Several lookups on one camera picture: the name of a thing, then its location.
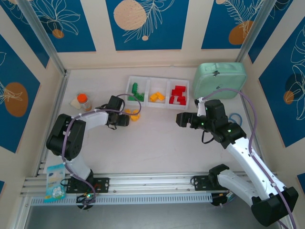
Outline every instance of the red block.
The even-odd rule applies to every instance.
[[[170,97],[170,104],[173,104],[173,101],[175,100],[175,96]]]
[[[186,86],[176,86],[175,87],[176,91],[181,91],[181,92],[185,92],[186,91]]]
[[[172,90],[172,95],[174,95],[174,96],[182,96],[182,91]]]
[[[180,101],[180,105],[185,106],[186,105],[186,101],[185,100]]]
[[[178,102],[181,102],[183,100],[185,100],[185,96],[179,96],[178,99],[177,99]]]

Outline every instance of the snack package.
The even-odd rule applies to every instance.
[[[47,168],[47,189],[44,198],[45,203],[63,199],[66,196],[65,189],[61,185],[61,181],[65,179],[65,165],[60,164]]]

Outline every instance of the bottle cap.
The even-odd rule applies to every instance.
[[[78,102],[80,102],[80,103],[85,103],[85,102],[87,102],[88,98],[87,98],[87,95],[86,95],[86,94],[79,94],[79,95],[77,96],[77,100],[78,100]]]

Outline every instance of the orange bottle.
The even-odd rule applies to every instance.
[[[92,108],[91,103],[88,100],[88,97],[86,94],[81,93],[77,96],[77,101],[81,104],[81,107],[84,111],[90,111]]]

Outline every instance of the mint green bag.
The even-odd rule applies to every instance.
[[[242,63],[203,63],[199,65],[194,77],[194,99],[205,97],[221,88],[232,88],[239,91],[246,79],[247,74]],[[236,92],[223,91],[209,99],[232,99],[236,95]]]

